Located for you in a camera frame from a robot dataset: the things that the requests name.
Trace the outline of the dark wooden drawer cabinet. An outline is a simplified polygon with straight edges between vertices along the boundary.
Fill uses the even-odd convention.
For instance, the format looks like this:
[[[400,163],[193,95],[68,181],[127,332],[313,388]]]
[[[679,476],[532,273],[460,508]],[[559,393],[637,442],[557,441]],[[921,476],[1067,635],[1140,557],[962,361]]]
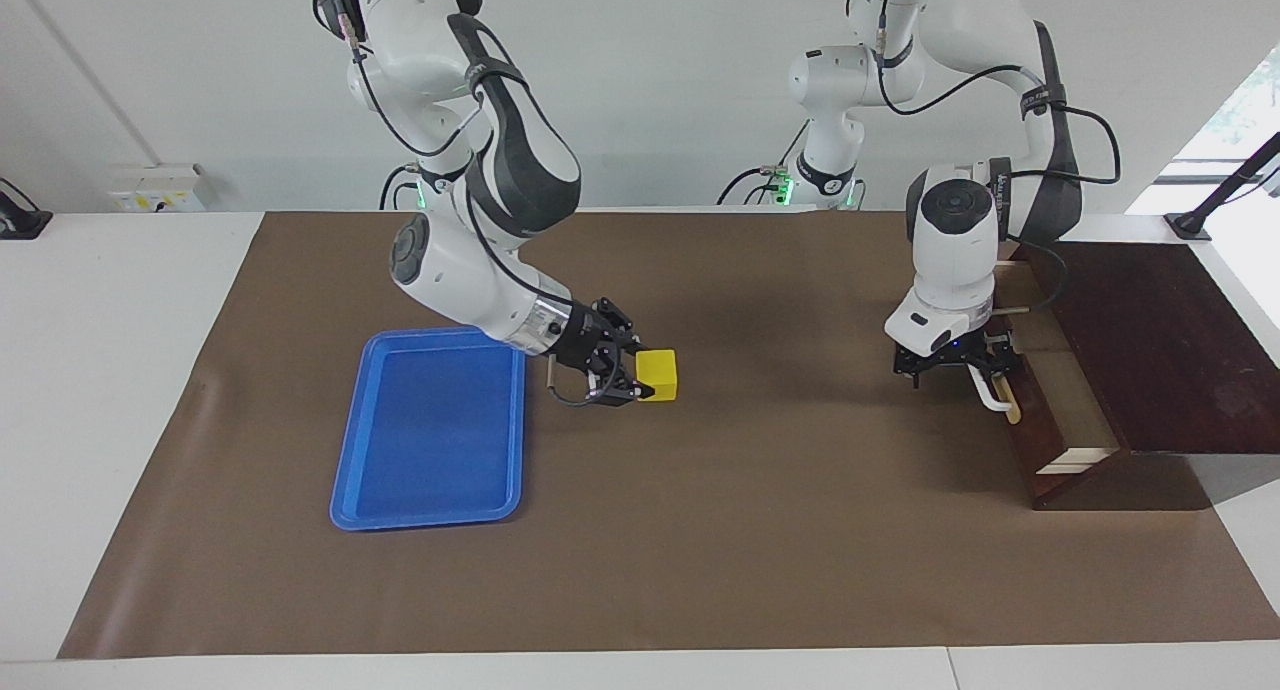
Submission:
[[[1280,367],[1192,250],[1056,251],[1048,309],[1120,448],[1050,511],[1199,511],[1280,480]]]

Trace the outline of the black table mount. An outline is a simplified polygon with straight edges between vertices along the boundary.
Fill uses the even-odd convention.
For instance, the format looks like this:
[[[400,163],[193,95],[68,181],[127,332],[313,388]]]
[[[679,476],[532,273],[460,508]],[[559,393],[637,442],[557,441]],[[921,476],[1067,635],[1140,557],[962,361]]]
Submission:
[[[0,175],[0,239],[36,239],[54,213],[42,210],[23,189]]]

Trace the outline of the black clamp stand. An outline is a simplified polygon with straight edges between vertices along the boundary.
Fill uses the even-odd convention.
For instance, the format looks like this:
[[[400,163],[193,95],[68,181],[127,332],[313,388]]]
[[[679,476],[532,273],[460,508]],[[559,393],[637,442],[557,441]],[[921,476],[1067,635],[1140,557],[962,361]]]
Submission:
[[[1260,172],[1268,166],[1270,163],[1280,157],[1280,131],[1271,134],[1268,140],[1251,157],[1247,157],[1244,163],[1231,175],[1226,175],[1221,183],[1212,189],[1210,195],[1193,207],[1188,213],[1166,213],[1164,220],[1172,230],[1174,236],[1179,239],[1188,239],[1188,242],[1211,242],[1212,236],[1206,230],[1207,221],[1212,213],[1219,210],[1219,207],[1225,206],[1236,198],[1236,193],[1245,186],[1256,186],[1266,183],[1271,175],[1280,172],[1280,166],[1276,166],[1271,175],[1260,175]]]

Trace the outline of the bright window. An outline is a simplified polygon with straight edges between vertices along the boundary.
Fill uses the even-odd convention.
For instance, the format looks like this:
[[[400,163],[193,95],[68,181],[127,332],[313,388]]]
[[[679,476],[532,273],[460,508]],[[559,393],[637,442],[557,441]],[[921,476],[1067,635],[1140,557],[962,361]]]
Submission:
[[[1280,131],[1280,42],[1166,163],[1130,204],[1126,215],[1193,210],[1276,131]]]

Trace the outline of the blue plastic tray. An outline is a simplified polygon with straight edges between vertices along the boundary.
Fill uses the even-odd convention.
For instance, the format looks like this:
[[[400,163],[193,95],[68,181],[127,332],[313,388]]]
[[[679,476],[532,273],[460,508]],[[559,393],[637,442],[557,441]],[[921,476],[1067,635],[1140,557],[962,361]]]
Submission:
[[[346,533],[508,518],[524,489],[526,358],[475,326],[365,344],[329,517]]]

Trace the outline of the yellow cube block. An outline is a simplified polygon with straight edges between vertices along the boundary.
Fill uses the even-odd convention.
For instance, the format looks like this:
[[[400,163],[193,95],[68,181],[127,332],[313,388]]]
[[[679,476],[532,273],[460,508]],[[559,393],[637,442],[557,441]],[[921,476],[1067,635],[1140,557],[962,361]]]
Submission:
[[[643,385],[640,402],[672,402],[678,396],[678,365],[672,348],[645,349],[635,355],[636,381]]]

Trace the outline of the white wall socket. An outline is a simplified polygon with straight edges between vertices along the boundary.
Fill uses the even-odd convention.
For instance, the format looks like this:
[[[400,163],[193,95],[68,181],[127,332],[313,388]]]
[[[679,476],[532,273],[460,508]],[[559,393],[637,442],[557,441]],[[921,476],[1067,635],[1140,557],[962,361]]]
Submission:
[[[122,213],[205,213],[212,195],[198,166],[109,166],[108,195]]]

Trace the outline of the brown paper table mat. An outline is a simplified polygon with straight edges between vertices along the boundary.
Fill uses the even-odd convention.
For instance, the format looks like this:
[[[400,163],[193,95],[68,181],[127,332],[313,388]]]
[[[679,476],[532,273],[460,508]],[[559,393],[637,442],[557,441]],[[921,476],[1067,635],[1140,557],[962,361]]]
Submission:
[[[524,257],[678,353],[678,399],[567,408],[532,364],[498,524],[329,517],[398,213],[269,213],[60,657],[1280,638],[1212,511],[1037,512],[968,376],[913,390],[892,213],[586,213]]]

